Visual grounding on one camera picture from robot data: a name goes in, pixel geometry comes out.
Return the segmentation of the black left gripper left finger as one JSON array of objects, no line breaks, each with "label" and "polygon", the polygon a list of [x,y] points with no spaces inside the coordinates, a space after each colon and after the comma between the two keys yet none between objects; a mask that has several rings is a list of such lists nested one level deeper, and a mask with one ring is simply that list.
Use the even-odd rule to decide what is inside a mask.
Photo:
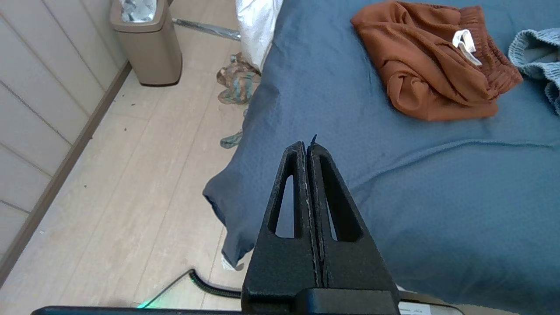
[{"label": "black left gripper left finger", "polygon": [[[294,237],[276,234],[289,177],[293,179]],[[288,146],[281,158],[241,293],[244,313],[296,313],[296,295],[318,287],[314,211],[304,142]]]}]

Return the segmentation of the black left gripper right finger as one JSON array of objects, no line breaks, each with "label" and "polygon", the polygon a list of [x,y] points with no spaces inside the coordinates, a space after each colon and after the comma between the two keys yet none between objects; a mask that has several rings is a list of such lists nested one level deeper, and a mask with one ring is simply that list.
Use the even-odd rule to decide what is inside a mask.
[{"label": "black left gripper right finger", "polygon": [[308,313],[398,313],[398,289],[328,150],[308,148],[316,287]]}]

